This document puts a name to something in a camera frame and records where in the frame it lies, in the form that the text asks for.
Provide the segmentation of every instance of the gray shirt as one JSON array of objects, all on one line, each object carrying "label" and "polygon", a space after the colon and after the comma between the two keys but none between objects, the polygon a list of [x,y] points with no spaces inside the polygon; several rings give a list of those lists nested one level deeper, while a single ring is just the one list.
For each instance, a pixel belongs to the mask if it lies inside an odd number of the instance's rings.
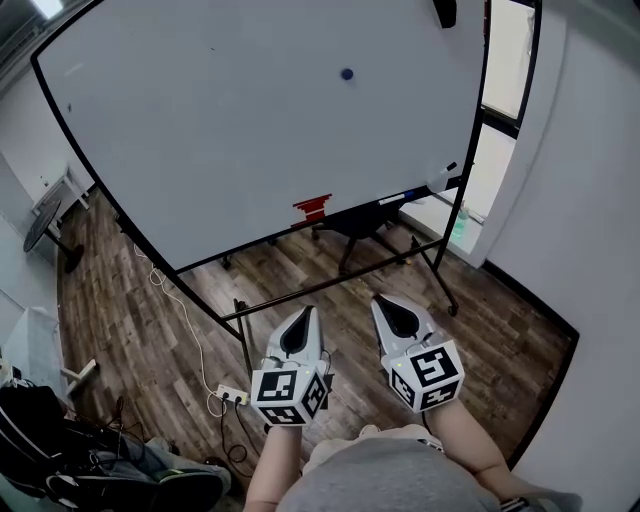
[{"label": "gray shirt", "polygon": [[578,512],[578,496],[544,493],[508,504],[455,462],[419,441],[368,439],[318,466],[282,499],[278,512]]}]

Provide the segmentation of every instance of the marker cube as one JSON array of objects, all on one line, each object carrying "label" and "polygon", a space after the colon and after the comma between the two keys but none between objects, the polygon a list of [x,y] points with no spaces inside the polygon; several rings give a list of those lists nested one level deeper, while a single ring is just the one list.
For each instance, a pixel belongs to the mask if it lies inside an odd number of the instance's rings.
[{"label": "marker cube", "polygon": [[464,368],[453,340],[390,361],[389,386],[414,412],[458,396]]},{"label": "marker cube", "polygon": [[309,425],[329,394],[316,367],[256,370],[251,405],[269,425]]}]

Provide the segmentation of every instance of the forearm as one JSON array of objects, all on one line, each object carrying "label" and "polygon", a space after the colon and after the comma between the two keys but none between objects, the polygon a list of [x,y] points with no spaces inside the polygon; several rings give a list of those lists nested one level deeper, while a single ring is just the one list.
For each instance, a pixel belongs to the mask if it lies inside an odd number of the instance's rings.
[{"label": "forearm", "polygon": [[300,476],[302,429],[272,427],[247,492],[246,510],[275,509]]},{"label": "forearm", "polygon": [[433,409],[429,413],[429,426],[442,442],[447,457],[469,471],[500,500],[544,490],[509,471],[496,443],[459,400]]},{"label": "forearm", "polygon": [[501,465],[506,467],[496,443],[460,400],[431,410],[429,426],[442,442],[447,457],[470,473],[476,474]]}]

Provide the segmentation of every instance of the whiteboard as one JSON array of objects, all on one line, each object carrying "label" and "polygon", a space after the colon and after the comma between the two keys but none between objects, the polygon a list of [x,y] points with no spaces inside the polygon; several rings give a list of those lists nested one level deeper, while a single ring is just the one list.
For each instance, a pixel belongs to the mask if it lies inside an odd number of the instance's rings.
[{"label": "whiteboard", "polygon": [[179,270],[304,222],[310,199],[328,215],[459,174],[483,16],[479,0],[450,29],[432,0],[104,0],[33,64],[88,170]]}]

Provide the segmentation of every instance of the bottle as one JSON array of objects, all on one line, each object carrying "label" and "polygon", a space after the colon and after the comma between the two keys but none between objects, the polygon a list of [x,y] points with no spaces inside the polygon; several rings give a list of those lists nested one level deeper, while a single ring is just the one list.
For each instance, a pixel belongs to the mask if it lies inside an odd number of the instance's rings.
[{"label": "bottle", "polygon": [[458,216],[456,217],[456,223],[453,225],[453,231],[451,232],[451,236],[453,238],[461,238],[464,233],[464,227],[467,224],[467,220],[469,219],[469,209],[465,207],[464,201],[462,201],[462,205],[460,206],[460,210],[458,211]]}]

